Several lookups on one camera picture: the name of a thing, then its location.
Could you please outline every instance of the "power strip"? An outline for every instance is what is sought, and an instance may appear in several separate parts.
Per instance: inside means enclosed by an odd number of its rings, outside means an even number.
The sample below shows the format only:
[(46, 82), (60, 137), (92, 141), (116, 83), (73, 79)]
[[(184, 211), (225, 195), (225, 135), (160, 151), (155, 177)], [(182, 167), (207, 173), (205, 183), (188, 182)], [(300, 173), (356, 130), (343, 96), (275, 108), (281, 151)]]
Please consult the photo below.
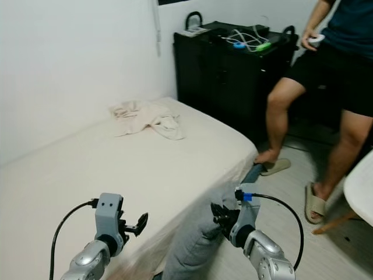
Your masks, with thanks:
[(206, 29), (206, 28), (202, 28), (202, 27), (194, 27), (194, 28), (191, 28), (191, 29), (188, 29), (188, 30), (183, 30), (183, 31), (178, 32), (178, 33), (183, 35), (183, 36), (187, 36), (187, 37), (192, 38), (192, 37), (198, 36), (202, 33), (205, 33), (209, 30), (210, 29)]

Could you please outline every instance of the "white bedsheet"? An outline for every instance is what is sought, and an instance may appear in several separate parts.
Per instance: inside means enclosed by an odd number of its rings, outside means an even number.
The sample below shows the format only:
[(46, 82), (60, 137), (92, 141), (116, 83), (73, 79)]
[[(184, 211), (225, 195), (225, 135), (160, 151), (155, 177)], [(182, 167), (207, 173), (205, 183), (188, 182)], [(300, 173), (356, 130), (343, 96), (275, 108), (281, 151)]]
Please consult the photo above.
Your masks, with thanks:
[[(171, 141), (150, 128), (113, 137), (117, 124), (107, 120), (1, 168), (0, 279), (48, 279), (52, 237), (60, 220), (103, 192), (125, 198), (122, 218), (128, 224), (149, 213), (146, 229), (131, 236), (112, 259), (107, 278), (113, 271), (118, 275), (119, 265), (122, 272), (138, 265), (144, 244), (167, 240), (178, 217), (207, 189), (243, 179), (256, 156), (251, 141), (173, 99), (161, 102), (180, 115), (185, 139)], [(95, 232), (90, 207), (68, 219), (57, 241), (55, 279)], [(160, 260), (153, 261), (147, 263), (151, 270)], [(121, 279), (134, 279), (130, 274)]]

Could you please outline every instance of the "slipper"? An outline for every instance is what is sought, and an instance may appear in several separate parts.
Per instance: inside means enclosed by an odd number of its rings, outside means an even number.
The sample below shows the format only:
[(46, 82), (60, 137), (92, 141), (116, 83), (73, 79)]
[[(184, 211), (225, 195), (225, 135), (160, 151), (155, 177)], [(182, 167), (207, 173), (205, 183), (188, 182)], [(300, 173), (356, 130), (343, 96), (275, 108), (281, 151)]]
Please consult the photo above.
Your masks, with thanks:
[(269, 176), (287, 169), (291, 166), (291, 162), (288, 159), (277, 159), (275, 163), (265, 162), (263, 163), (266, 171), (261, 172), (262, 176)]
[(316, 197), (314, 194), (314, 184), (308, 183), (305, 189), (305, 217), (310, 223), (316, 225), (322, 222), (323, 217), (314, 219), (311, 216), (311, 211), (314, 211), (317, 214), (324, 216), (326, 201)]

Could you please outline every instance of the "beige towel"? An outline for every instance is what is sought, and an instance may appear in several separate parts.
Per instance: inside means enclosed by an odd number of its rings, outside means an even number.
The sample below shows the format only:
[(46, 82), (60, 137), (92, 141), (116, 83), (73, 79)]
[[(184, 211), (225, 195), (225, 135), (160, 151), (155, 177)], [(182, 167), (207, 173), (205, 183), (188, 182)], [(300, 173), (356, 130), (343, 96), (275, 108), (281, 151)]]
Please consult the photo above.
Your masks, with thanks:
[(123, 134), (118, 136), (138, 133), (150, 126), (170, 140), (184, 138), (177, 122), (178, 115), (160, 103), (130, 101), (112, 108), (111, 112), (121, 123)]

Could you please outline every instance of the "gray pillow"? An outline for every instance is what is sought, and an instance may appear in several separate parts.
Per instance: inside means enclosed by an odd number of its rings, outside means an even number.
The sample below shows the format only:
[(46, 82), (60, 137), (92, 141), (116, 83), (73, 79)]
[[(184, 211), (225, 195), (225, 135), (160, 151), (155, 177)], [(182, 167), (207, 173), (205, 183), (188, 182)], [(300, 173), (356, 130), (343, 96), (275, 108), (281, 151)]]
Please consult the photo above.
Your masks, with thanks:
[(211, 203), (235, 209), (234, 189), (239, 183), (228, 183), (209, 190), (182, 221), (167, 256), (162, 280), (186, 280), (197, 275), (214, 256), (222, 241), (220, 226), (213, 221)]

